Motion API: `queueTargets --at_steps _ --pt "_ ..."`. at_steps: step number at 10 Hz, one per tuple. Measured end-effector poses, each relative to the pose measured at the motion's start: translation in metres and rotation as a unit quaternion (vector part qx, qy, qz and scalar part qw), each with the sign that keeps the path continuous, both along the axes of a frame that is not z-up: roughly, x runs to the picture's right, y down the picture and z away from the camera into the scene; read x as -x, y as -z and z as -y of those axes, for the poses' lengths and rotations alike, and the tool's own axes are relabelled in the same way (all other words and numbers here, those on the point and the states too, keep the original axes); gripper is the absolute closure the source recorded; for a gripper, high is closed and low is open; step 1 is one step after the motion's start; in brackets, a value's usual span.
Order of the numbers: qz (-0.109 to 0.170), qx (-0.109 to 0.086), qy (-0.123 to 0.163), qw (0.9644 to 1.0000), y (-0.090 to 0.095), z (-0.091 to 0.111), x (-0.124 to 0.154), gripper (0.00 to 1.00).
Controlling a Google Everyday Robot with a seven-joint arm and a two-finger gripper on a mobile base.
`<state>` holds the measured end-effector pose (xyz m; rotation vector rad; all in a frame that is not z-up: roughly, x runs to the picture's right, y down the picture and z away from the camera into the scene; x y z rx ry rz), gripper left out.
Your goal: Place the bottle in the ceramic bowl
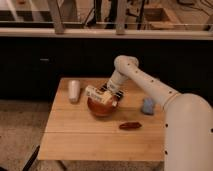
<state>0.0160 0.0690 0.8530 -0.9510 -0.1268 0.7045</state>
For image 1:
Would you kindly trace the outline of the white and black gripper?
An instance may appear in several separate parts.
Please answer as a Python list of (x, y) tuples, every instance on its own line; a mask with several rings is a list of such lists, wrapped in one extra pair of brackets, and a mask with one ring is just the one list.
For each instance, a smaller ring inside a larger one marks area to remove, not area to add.
[(113, 95), (116, 96), (116, 98), (118, 100), (121, 100), (123, 98), (124, 93), (121, 90), (113, 90), (111, 88), (107, 87), (107, 84), (103, 84), (100, 88), (100, 91), (104, 92), (104, 91), (110, 91)]

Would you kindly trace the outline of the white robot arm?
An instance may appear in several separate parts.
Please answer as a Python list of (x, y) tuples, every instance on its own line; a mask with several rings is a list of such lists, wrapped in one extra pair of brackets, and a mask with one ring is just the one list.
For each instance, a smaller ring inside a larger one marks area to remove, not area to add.
[(180, 93), (138, 68), (136, 57), (120, 55), (107, 89), (117, 92), (128, 78), (165, 112), (164, 171), (213, 171), (213, 108), (201, 96)]

